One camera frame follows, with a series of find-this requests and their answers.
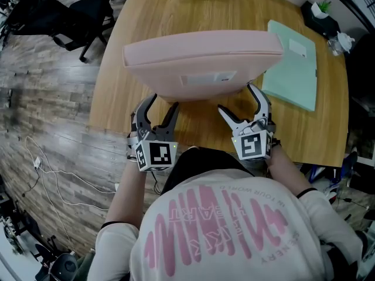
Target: person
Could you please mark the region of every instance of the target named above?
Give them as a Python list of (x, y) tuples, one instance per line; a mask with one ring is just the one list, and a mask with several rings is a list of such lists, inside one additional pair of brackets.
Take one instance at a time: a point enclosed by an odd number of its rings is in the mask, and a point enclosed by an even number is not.
[(190, 148), (144, 215), (146, 173), (128, 162), (88, 281), (355, 280), (355, 232), (281, 145), (267, 165), (273, 179), (225, 152)]

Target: black tissue box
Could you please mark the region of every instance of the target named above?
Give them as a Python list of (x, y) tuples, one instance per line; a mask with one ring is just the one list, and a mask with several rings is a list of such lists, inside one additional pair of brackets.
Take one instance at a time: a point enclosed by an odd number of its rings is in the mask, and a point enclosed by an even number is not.
[(325, 19), (318, 19), (314, 17), (311, 11), (311, 6), (312, 4), (308, 1), (301, 6), (301, 12), (302, 16), (304, 17), (305, 25), (326, 39), (330, 39), (338, 35), (338, 32), (340, 32), (340, 27), (337, 21), (333, 20), (330, 16)]

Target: wooden floor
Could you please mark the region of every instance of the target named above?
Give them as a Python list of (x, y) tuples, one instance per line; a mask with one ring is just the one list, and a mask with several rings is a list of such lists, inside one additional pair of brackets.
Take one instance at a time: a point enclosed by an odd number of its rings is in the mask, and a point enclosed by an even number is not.
[[(59, 1), (70, 5), (78, 0)], [(124, 2), (111, 2), (115, 18)], [(109, 38), (110, 32), (107, 30), (104, 36)], [(0, 110), (0, 130), (3, 130), (0, 134), (0, 174), (7, 192), (38, 222), (44, 236), (55, 235), (61, 245), (82, 255), (94, 246), (105, 211), (64, 204), (57, 195), (54, 175), (45, 174), (47, 191), (73, 241), (72, 247), (46, 197), (42, 182), (22, 197), (28, 189), (27, 182), (33, 185), (37, 178), (25, 149), (27, 135), (43, 149), (53, 170), (78, 174), (105, 191), (114, 191), (114, 184), (120, 180), (125, 165), (126, 135), (87, 126), (104, 46), (95, 40), (86, 54), (89, 64), (78, 60), (80, 52), (81, 49), (68, 52), (47, 36), (10, 37), (0, 54), (0, 67), (17, 64), (29, 70), (29, 74), (14, 76), (3, 69), (0, 71), (0, 101), (4, 101), (9, 89), (13, 90), (11, 108)], [(28, 147), (34, 158), (41, 156), (31, 141), (28, 141)], [(43, 159), (43, 167), (47, 170), (46, 159)], [(255, 174), (261, 175), (263, 171), (258, 170)], [(168, 172), (156, 176), (162, 187)], [(100, 208), (110, 206), (112, 194), (100, 194), (71, 175), (59, 173), (58, 179), (61, 194), (70, 203), (88, 203)], [(150, 175), (146, 183), (145, 210), (157, 198), (153, 187), (154, 180)], [(359, 194), (358, 199), (362, 201), (364, 197)], [(353, 215), (352, 223), (360, 228), (363, 213), (348, 207), (351, 205), (341, 203), (339, 209), (356, 212), (358, 215)]]

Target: office chair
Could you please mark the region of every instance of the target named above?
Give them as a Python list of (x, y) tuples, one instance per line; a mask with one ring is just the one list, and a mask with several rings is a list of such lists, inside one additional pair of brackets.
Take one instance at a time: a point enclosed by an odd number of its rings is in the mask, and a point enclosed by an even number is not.
[(48, 35), (68, 51), (84, 47), (79, 59), (102, 32), (115, 25), (110, 0), (80, 0), (66, 7), (57, 0), (21, 0), (6, 20), (14, 35)]
[(52, 252), (50, 252), (44, 246), (35, 244), (35, 248), (37, 249), (38, 254), (36, 255), (33, 254), (33, 256), (35, 259), (38, 259), (38, 257), (42, 257), (43, 258), (42, 264), (46, 263), (49, 266), (51, 262), (54, 262), (57, 259), (57, 256), (55, 256)]
[(35, 245), (43, 257), (42, 267), (35, 275), (36, 281), (72, 281), (78, 271), (78, 263), (73, 255), (63, 253), (59, 257), (53, 256), (43, 246)]

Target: mint green folder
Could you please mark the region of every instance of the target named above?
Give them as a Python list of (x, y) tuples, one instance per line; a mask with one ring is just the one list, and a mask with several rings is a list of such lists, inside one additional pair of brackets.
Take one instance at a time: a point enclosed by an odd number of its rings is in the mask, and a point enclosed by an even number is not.
[(262, 90), (268, 95), (308, 111), (314, 111), (316, 100), (314, 42), (273, 20), (268, 23), (268, 31), (279, 36), (284, 48), (284, 57), (264, 73)]

